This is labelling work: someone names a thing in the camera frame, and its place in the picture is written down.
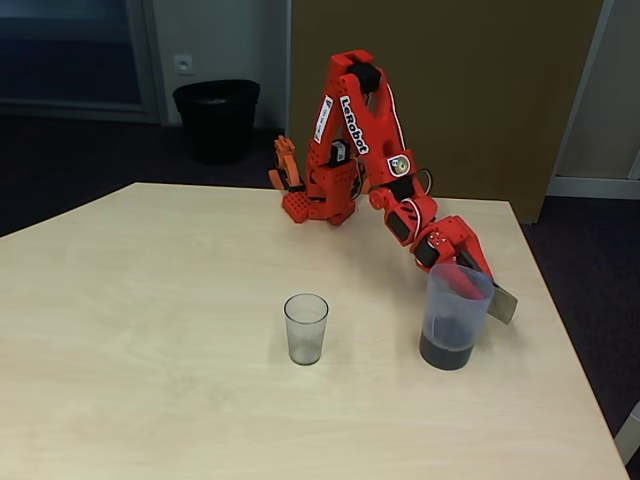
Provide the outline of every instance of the plastic cup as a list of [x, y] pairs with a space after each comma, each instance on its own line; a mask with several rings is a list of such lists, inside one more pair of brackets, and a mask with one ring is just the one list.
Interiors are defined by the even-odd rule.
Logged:
[[284, 304], [289, 357], [298, 365], [320, 360], [329, 305], [318, 295], [300, 293]]
[[441, 370], [458, 370], [469, 361], [484, 326], [495, 287], [482, 272], [456, 264], [431, 269], [420, 354]]

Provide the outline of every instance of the black trash can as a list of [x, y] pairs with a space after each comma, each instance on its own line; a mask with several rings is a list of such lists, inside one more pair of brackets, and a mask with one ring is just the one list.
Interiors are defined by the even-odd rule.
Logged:
[[194, 83], [173, 92], [195, 160], [233, 163], [247, 153], [259, 94], [251, 80]]

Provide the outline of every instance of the red robot arm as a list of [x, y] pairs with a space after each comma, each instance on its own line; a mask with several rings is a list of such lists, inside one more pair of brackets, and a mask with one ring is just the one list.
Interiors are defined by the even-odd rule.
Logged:
[[[405, 146], [391, 86], [372, 62], [364, 50], [331, 57], [304, 182], [292, 160], [291, 141], [276, 141], [277, 168], [270, 176], [275, 188], [288, 190], [283, 208], [297, 223], [314, 219], [340, 225], [355, 211], [366, 173], [372, 189], [369, 202], [384, 210], [387, 228], [401, 245], [410, 246], [420, 268], [428, 271], [437, 263], [457, 262], [493, 277], [476, 234], [462, 218], [436, 221], [431, 177], [425, 190]], [[508, 308], [515, 310], [511, 298]]]

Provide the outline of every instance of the door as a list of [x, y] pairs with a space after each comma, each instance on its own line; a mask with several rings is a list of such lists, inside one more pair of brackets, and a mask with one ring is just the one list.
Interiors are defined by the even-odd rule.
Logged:
[[538, 217], [602, 0], [293, 0], [290, 135], [303, 161], [329, 57], [363, 48], [437, 196]]

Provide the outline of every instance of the floor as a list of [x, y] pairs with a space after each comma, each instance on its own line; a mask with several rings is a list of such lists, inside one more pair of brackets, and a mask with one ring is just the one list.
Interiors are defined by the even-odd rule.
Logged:
[[0, 117], [0, 236], [134, 182], [270, 187], [273, 138], [235, 165], [191, 159], [181, 129]]
[[640, 401], [640, 201], [547, 197], [523, 230], [615, 434]]
[[[193, 162], [180, 129], [0, 118], [0, 135], [0, 236], [136, 181], [268, 187], [273, 162], [269, 133], [225, 166]], [[640, 400], [640, 201], [550, 197], [523, 230], [615, 433]]]

